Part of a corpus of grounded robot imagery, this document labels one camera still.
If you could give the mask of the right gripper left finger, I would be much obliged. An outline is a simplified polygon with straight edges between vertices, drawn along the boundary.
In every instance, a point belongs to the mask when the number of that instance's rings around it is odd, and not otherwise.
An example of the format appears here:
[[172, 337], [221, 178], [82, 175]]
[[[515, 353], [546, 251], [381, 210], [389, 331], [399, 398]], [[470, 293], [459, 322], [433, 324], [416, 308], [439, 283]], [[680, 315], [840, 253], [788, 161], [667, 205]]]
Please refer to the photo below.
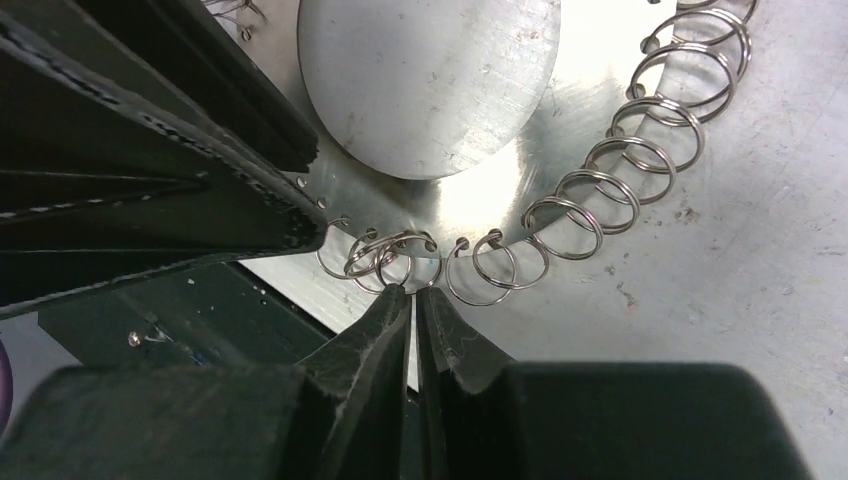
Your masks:
[[396, 479], [411, 300], [386, 287], [294, 365], [68, 367], [1, 449], [5, 479]]

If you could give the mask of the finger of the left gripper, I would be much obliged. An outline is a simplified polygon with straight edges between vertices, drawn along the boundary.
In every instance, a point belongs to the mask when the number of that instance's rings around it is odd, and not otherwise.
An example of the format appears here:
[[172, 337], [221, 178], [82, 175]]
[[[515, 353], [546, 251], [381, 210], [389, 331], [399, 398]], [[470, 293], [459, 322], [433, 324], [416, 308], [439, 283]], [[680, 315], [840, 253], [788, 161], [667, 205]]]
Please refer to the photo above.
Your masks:
[[318, 137], [199, 1], [88, 0], [80, 7], [283, 171], [305, 173]]
[[83, 9], [1, 13], [1, 314], [215, 262], [310, 253], [283, 171]]

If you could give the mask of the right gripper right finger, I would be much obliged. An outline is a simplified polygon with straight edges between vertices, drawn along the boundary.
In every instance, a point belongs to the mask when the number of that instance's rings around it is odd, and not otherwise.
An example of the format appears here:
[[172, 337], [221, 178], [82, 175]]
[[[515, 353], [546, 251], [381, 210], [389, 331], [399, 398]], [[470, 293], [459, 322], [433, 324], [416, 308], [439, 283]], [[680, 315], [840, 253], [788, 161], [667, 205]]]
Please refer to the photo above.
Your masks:
[[761, 384], [728, 364], [519, 362], [439, 289], [416, 296], [429, 479], [808, 479]]

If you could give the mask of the metal disc with key rings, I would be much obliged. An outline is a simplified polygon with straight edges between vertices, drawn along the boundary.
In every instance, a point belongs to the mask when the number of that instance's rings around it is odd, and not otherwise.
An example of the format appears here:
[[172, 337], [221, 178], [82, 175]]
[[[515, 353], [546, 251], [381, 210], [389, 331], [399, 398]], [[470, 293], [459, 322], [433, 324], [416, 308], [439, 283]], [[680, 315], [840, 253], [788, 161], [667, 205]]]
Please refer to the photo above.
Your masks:
[[492, 306], [595, 256], [705, 149], [754, 1], [210, 1], [306, 119], [322, 277]]

